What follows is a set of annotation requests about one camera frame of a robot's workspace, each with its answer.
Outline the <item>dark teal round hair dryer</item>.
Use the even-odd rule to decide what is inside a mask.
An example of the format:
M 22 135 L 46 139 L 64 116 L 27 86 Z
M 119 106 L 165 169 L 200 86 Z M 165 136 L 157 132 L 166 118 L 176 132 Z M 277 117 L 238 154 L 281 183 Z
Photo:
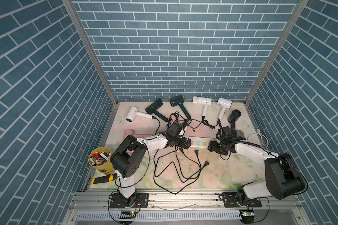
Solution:
M 240 116 L 241 116 L 241 111 L 238 109 L 235 109 L 232 111 L 232 113 L 228 117 L 228 122 L 231 125 L 231 131 L 233 134 L 236 131 L 236 121 L 239 119 Z

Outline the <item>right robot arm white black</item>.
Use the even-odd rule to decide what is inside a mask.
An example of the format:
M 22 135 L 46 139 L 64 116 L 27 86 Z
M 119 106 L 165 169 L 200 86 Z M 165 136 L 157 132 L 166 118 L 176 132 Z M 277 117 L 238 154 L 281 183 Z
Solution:
M 262 146 L 249 141 L 234 141 L 229 144 L 210 141 L 207 149 L 210 152 L 224 155 L 236 153 L 264 168 L 265 180 L 238 187 L 234 199 L 240 206 L 246 207 L 252 201 L 262 197 L 282 200 L 308 190 L 307 179 L 298 170 L 293 157 L 289 154 L 271 153 Z

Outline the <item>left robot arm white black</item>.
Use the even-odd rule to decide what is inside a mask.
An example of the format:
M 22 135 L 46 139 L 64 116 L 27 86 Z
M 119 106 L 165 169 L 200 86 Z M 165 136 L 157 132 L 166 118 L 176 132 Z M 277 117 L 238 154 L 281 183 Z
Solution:
M 145 153 L 172 146 L 189 149 L 191 145 L 192 141 L 189 138 L 175 134 L 169 135 L 163 132 L 146 138 L 127 136 L 110 158 L 110 162 L 117 174 L 115 184 L 118 186 L 118 193 L 114 194 L 111 207 L 129 208 L 135 204 L 137 190 L 133 175 L 138 170 Z

